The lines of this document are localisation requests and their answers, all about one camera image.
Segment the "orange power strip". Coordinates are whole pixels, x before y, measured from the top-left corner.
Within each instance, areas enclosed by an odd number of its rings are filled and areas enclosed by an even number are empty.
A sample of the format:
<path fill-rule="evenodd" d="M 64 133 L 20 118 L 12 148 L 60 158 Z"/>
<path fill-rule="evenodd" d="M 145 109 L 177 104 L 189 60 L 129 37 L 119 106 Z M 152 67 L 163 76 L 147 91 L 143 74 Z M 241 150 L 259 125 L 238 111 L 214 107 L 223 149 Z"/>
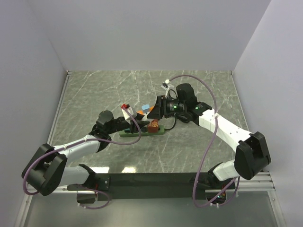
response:
<path fill-rule="evenodd" d="M 140 113 L 140 114 L 144 114 L 144 115 L 146 114 L 146 113 L 143 113 L 143 112 L 142 112 L 142 109 L 141 109 L 141 110 L 139 110 L 139 111 L 138 111 L 138 113 Z"/>

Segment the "light blue charger plug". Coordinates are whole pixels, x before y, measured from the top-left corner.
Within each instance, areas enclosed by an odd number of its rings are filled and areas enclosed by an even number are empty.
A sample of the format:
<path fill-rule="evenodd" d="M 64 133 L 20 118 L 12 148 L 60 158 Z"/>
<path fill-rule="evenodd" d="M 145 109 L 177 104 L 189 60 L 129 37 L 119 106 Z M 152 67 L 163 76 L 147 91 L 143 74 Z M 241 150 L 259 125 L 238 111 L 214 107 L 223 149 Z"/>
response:
<path fill-rule="evenodd" d="M 142 105 L 142 112 L 147 113 L 150 111 L 150 106 L 149 105 Z"/>

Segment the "red cube socket adapter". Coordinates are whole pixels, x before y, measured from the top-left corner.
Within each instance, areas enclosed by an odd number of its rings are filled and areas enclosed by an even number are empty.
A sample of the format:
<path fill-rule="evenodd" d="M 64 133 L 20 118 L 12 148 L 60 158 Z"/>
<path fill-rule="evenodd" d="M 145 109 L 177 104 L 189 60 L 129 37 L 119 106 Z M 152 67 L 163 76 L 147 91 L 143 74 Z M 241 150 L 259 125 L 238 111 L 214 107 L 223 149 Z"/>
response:
<path fill-rule="evenodd" d="M 159 121 L 154 119 L 147 125 L 148 133 L 157 133 L 159 131 Z"/>

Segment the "green power strip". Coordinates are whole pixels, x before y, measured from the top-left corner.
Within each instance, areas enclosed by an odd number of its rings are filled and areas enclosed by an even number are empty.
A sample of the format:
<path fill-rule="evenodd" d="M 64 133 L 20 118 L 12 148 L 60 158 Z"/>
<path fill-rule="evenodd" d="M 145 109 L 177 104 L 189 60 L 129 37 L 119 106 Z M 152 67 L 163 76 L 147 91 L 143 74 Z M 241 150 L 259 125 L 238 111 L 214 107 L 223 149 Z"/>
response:
<path fill-rule="evenodd" d="M 155 133 L 149 133 L 147 130 L 143 130 L 142 131 L 142 137 L 146 137 L 146 136 L 156 136 L 156 135 L 163 135 L 165 133 L 165 127 L 164 125 L 160 125 L 158 128 L 158 132 Z M 119 136 L 122 138 L 129 138 L 129 137 L 138 137 L 139 133 L 130 133 L 127 130 L 124 131 L 120 131 L 119 132 Z"/>

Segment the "white charger plug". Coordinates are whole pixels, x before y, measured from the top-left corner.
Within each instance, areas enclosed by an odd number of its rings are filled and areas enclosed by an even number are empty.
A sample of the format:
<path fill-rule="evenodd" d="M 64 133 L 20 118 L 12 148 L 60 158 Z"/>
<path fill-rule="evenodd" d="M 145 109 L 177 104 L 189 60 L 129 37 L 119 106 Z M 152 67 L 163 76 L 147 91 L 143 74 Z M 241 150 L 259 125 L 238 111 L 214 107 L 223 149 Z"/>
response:
<path fill-rule="evenodd" d="M 148 121 L 148 120 L 149 120 L 149 118 L 148 118 L 148 113 L 146 113 L 146 114 L 143 116 L 142 120 L 143 120 L 143 121 Z"/>

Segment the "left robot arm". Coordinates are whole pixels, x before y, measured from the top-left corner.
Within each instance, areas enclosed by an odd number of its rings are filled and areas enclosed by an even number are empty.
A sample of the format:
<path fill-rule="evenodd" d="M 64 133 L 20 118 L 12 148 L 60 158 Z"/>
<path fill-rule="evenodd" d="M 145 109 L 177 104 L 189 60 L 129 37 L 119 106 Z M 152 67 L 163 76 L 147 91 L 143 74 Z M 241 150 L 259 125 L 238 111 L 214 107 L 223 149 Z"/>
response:
<path fill-rule="evenodd" d="M 59 146 L 41 145 L 22 172 L 23 191 L 27 185 L 35 188 L 33 194 L 47 196 L 57 187 L 78 184 L 82 189 L 89 190 L 94 186 L 94 172 L 87 166 L 68 168 L 67 165 L 83 156 L 102 151 L 113 141 L 110 134 L 129 129 L 132 133 L 141 133 L 141 128 L 148 125 L 147 115 L 140 114 L 132 108 L 122 108 L 123 116 L 114 118 L 111 111 L 105 110 L 91 132 L 83 138 Z"/>

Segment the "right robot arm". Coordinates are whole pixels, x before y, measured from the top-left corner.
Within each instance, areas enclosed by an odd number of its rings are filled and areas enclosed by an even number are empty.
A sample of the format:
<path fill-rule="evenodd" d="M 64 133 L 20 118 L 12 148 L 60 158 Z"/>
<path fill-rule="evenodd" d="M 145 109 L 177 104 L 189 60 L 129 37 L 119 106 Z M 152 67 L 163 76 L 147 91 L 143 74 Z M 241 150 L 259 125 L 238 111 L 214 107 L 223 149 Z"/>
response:
<path fill-rule="evenodd" d="M 197 100 L 194 89 L 188 83 L 178 85 L 176 92 L 176 98 L 157 96 L 147 118 L 160 120 L 175 114 L 183 115 L 196 125 L 214 132 L 232 148 L 234 160 L 219 163 L 208 171 L 206 182 L 210 187 L 218 189 L 225 180 L 239 176 L 250 180 L 271 163 L 262 133 L 244 130 L 215 113 L 210 105 Z"/>

